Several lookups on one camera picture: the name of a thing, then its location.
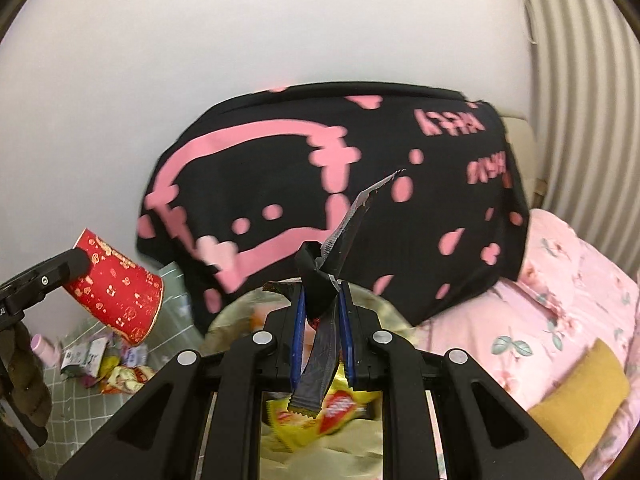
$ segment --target yellow pillow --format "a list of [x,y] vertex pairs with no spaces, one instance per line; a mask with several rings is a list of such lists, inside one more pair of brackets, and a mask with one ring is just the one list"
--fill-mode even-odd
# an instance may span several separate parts
[[618,358],[596,339],[564,383],[529,415],[580,467],[630,391]]

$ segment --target beige cushion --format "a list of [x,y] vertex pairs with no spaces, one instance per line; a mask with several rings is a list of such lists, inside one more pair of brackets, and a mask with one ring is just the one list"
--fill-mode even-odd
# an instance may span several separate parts
[[507,129],[507,139],[516,157],[527,202],[531,206],[536,188],[536,137],[531,126],[524,119],[502,117],[502,122]]

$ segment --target metal bolt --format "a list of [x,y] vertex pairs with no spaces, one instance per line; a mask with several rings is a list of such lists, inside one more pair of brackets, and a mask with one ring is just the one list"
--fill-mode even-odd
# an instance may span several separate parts
[[254,343],[256,343],[257,345],[266,345],[271,342],[271,340],[273,339],[273,336],[271,335],[270,332],[267,332],[266,330],[260,330],[260,332],[256,332],[254,334],[254,337],[252,339],[254,340]]
[[182,366],[189,366],[194,364],[197,358],[196,352],[193,350],[185,350],[184,352],[180,352],[180,355],[178,355],[178,363]]
[[457,365],[463,365],[469,360],[469,356],[464,350],[452,350],[449,352],[449,359]]
[[381,345],[386,345],[387,343],[391,343],[391,340],[394,337],[391,335],[391,332],[387,332],[386,330],[378,330],[373,333],[373,341],[376,343],[380,343]]

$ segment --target black t-shirt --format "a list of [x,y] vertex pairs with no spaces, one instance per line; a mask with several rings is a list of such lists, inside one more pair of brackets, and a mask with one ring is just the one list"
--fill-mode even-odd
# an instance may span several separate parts
[[458,92],[323,83],[237,97],[209,109],[162,154],[138,220],[138,249],[176,261],[205,332],[226,304],[296,276],[293,255],[376,197],[340,278],[418,324],[515,280],[528,209],[504,125]]

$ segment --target snack wrapper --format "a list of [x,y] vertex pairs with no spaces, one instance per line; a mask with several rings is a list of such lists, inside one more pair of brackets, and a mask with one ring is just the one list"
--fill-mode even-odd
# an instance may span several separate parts
[[100,392],[102,394],[135,394],[156,373],[148,366],[127,368],[116,366],[106,383],[102,382]]
[[344,365],[340,363],[316,418],[288,411],[289,396],[267,400],[266,404],[273,433],[288,449],[296,451],[325,434],[335,433],[354,418],[372,418],[369,404],[378,398],[380,392],[351,390],[344,376]]

